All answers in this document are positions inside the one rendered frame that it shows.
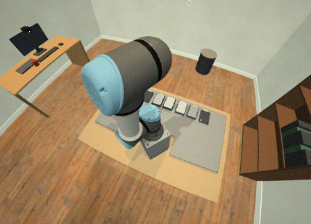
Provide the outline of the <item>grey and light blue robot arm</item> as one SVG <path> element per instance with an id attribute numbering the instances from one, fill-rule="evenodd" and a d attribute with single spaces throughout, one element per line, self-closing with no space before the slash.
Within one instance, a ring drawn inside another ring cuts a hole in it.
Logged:
<path id="1" fill-rule="evenodd" d="M 114 115 L 119 126 L 115 136 L 127 149 L 143 138 L 157 141 L 163 135 L 158 107 L 142 104 L 145 91 L 168 74 L 171 63 L 167 44 L 146 36 L 98 55 L 82 68 L 86 92 L 102 114 Z"/>

